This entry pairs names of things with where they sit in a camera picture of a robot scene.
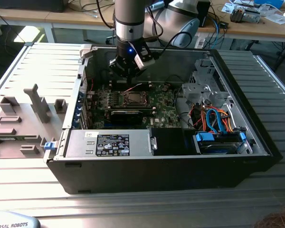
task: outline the floor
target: floor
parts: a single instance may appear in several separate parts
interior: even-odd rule
[[[23,43],[17,43],[13,42],[13,40],[16,37],[16,31],[19,33],[23,27],[21,26],[12,26],[12,29],[8,26],[2,26],[1,27],[3,35],[0,37],[0,78],[8,68],[8,66],[12,63],[14,56],[18,54],[18,52],[23,47]],[[47,38],[44,35],[45,32],[42,28],[39,28],[40,33],[36,37],[35,41],[40,42],[47,42]],[[57,41],[59,43],[86,43],[83,41],[83,33],[82,30],[79,29],[64,29],[64,28],[57,28],[55,29],[55,34]],[[96,30],[90,30],[87,31],[87,36],[89,39],[93,41],[95,44],[105,44],[105,38],[108,36],[111,36],[112,32],[110,31],[96,31]],[[193,43],[190,45],[190,48],[194,47],[196,38],[193,40]],[[222,49],[224,49],[224,45],[228,47],[228,43],[232,42],[231,49],[232,50],[244,50],[245,46],[249,41],[247,40],[231,40],[231,39],[225,39]],[[279,49],[274,46],[272,42],[267,41],[260,41],[258,44],[254,44],[251,48],[251,51],[254,54],[260,55],[264,61],[272,67],[276,61],[277,55],[276,53],[279,51]],[[285,61],[283,64],[279,67],[279,69],[276,72],[277,76],[280,77],[280,79],[285,84]]]

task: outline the computer case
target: computer case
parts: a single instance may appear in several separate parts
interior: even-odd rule
[[[63,12],[68,0],[0,0],[0,9],[46,10]]]

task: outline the metal slotted surface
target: metal slotted surface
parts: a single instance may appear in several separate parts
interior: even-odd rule
[[[74,88],[80,59],[80,45],[35,43],[24,47],[0,81],[0,101],[14,96],[19,103],[31,103],[24,88],[38,85],[39,96],[47,103],[65,99],[68,103]]]
[[[285,150],[285,86],[261,58],[246,51],[219,51],[234,78],[269,131]]]
[[[230,65],[231,61],[236,63],[234,57],[231,59],[229,67],[245,70],[240,63]],[[262,69],[252,58],[244,63]],[[264,84],[238,82],[242,87],[277,87],[274,79]],[[260,107],[285,110],[285,100],[249,100],[260,115],[266,115],[260,113],[264,112]],[[279,131],[285,132],[285,124],[264,124],[277,137]],[[234,189],[69,195],[42,159],[1,159],[0,210],[35,216],[43,228],[250,228],[256,220],[285,204],[285,143],[276,140],[276,144],[283,160],[267,172],[253,174]]]

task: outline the wooden desk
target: wooden desk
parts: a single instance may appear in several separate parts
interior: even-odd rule
[[[81,0],[82,5],[87,3],[95,3],[95,0]],[[260,23],[233,23],[230,21],[230,15],[223,13],[220,10],[227,0],[212,0],[213,8],[216,14],[224,22],[229,23],[229,28],[225,37],[227,38],[240,38],[249,40],[267,40],[267,41],[283,41],[285,42],[285,24],[278,25],[265,18],[262,18]],[[103,0],[100,5],[104,6],[112,3],[112,0]],[[79,1],[75,0],[71,7],[80,10]],[[96,5],[86,7],[86,9],[95,9]],[[112,15],[114,6],[102,8],[102,13],[105,20],[109,24],[113,24]],[[19,10],[19,9],[0,9],[0,15],[11,25],[32,25],[44,27],[47,39],[49,42],[55,42],[54,28],[68,28],[68,29],[84,29],[84,30],[109,30],[98,13],[93,13],[98,16],[87,15],[83,12],[76,12],[71,9],[66,9],[63,13],[53,13],[48,11],[33,11],[33,10]],[[207,26],[199,28],[197,36],[198,41],[211,36],[215,31],[213,22],[207,21]]]

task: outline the blue latch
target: blue latch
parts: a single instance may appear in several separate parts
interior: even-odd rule
[[[45,144],[44,144],[44,149],[45,150],[55,150],[56,148],[55,148],[55,145],[56,145],[56,143],[55,142],[46,142]]]
[[[242,139],[243,141],[246,140],[246,135],[245,135],[244,132],[241,132],[241,133],[239,134],[239,136],[241,136],[241,139]]]
[[[200,141],[214,141],[214,137],[212,133],[198,133],[196,135],[196,140]]]

